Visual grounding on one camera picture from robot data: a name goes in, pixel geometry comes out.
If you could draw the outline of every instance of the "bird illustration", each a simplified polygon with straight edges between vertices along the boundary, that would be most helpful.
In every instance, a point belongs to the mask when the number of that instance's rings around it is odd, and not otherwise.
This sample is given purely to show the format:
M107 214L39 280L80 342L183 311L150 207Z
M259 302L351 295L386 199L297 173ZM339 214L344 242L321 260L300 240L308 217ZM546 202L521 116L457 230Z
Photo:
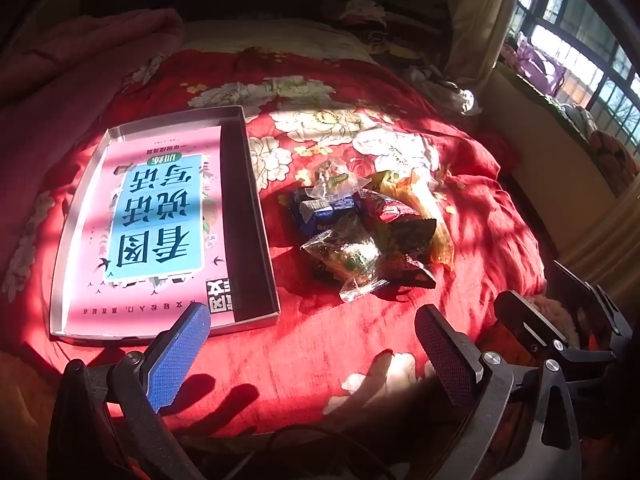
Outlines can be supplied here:
M104 267L104 271L106 272L107 269L109 269L109 264L111 263L111 260L107 260L107 258L100 258L102 260L102 263L100 265L98 265L97 267L95 267L95 270L100 269L100 267Z

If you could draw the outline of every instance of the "red floral bedsheet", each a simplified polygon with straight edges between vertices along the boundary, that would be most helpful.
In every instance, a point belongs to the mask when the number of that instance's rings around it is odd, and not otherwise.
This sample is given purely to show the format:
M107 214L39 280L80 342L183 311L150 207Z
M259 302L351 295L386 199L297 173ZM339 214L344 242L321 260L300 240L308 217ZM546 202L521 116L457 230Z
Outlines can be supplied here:
M282 315L276 326L207 341L164 413L172 430L237 434L317 421L357 391L385 351L385 386L374 396L402 390L424 376L426 356L413 329L418 306L438 305L475 339L494 322L500 291L542 288L537 242L496 182L495 159L385 68L258 48L187 50L159 61L127 81L82 145L49 172L2 284L3 347L52 380L71 358L122 355L47 337L58 241L83 168L106 128L190 107L244 107ZM328 154L361 174L414 168L439 177L456 256L453 271L433 269L435 290L383 289L342 304L335 287L312 279L286 190L308 184L309 169Z

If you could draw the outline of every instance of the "curtain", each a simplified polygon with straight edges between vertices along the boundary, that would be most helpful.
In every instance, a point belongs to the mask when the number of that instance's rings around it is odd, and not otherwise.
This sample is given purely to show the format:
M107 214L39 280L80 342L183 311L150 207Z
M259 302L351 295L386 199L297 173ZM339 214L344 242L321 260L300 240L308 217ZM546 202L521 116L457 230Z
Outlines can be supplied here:
M600 285L629 321L640 301L640 176L618 198L563 263L581 279Z
M516 0L449 0L453 38L444 73L476 94L489 79Z

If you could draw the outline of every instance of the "pink blanket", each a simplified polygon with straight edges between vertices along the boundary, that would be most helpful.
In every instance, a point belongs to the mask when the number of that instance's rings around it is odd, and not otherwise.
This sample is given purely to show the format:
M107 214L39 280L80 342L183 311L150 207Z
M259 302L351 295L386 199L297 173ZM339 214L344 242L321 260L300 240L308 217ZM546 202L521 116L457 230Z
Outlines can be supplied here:
M0 60L0 269L5 269L47 170L86 133L122 79L172 54L183 26L174 10L135 10L65 22Z

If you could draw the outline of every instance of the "pink book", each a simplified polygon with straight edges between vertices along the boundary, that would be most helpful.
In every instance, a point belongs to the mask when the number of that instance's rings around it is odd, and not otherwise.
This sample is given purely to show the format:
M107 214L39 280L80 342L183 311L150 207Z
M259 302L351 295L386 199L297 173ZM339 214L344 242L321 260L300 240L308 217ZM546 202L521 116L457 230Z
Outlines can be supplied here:
M111 139L79 209L61 333L146 338L198 301L234 322L223 238L220 126Z

